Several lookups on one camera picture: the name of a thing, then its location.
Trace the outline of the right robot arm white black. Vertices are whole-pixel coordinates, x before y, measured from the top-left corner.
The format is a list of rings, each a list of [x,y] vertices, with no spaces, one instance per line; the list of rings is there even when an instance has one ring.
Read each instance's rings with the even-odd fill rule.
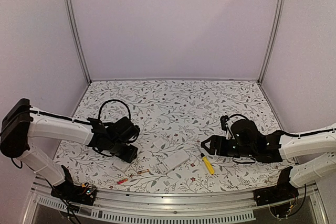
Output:
[[[271,196],[276,201],[282,201],[290,195],[292,186],[298,188],[335,172],[335,124],[301,133],[277,130],[264,135],[251,120],[240,119],[232,125],[227,122],[227,117],[221,118],[226,136],[212,135],[201,142],[201,147],[209,155],[246,157],[269,164],[318,154],[318,157],[292,166],[281,174],[286,181],[281,181],[271,190]]]

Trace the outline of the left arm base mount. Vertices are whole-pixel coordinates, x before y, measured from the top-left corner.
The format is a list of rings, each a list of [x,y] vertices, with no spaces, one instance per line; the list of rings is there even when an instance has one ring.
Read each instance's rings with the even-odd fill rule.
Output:
[[[88,183],[84,186],[80,186],[71,182],[63,182],[58,186],[54,186],[51,190],[53,197],[88,206],[93,205],[96,194],[96,187],[88,185]]]

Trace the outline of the white battery cover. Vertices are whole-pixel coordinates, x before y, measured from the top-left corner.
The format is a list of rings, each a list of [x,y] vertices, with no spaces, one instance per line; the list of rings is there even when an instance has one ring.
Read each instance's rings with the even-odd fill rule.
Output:
[[[165,144],[165,140],[156,140],[152,144],[152,148],[161,148],[161,146]]]

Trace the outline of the gold black battery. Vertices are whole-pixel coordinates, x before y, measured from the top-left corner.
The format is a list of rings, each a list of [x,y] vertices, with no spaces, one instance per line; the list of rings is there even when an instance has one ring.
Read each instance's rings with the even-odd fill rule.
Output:
[[[149,169],[145,169],[145,170],[138,171],[137,174],[144,174],[148,172],[149,172]]]

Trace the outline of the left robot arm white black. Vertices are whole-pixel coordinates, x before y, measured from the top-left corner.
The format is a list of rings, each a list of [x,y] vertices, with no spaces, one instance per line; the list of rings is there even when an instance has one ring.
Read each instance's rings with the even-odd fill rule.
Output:
[[[129,115],[114,123],[102,122],[100,118],[83,121],[40,110],[31,106],[29,99],[22,98],[2,120],[1,153],[26,164],[57,187],[67,200],[73,200],[78,188],[72,184],[66,169],[35,147],[31,139],[71,141],[131,163],[137,156],[138,149],[133,143],[139,134],[139,127],[132,123]]]

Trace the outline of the yellow handled screwdriver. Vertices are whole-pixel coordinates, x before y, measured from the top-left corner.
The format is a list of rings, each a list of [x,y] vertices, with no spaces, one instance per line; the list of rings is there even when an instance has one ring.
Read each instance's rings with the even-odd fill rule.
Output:
[[[212,167],[211,163],[208,161],[207,157],[201,153],[201,158],[202,158],[202,161],[207,169],[207,171],[211,174],[211,175],[214,175],[215,174],[215,170],[214,168]]]

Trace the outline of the red gold battery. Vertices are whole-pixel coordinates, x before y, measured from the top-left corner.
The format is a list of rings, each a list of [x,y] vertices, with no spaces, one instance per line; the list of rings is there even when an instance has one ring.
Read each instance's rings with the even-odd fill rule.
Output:
[[[128,179],[123,179],[123,180],[118,181],[117,184],[120,185],[120,184],[123,184],[123,183],[125,183],[127,181],[128,181]]]

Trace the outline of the white remote control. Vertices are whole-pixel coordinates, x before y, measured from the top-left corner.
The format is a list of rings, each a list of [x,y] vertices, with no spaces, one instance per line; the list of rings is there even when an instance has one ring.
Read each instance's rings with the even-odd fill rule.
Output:
[[[156,167],[161,174],[167,174],[188,160],[189,154],[185,150],[179,150],[178,152],[158,162]]]

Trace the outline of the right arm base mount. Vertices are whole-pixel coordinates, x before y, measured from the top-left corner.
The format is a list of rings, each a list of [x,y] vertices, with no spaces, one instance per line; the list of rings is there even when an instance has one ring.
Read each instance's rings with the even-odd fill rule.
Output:
[[[257,206],[264,206],[294,199],[299,196],[299,192],[291,184],[283,184],[256,189],[253,191],[253,196]]]

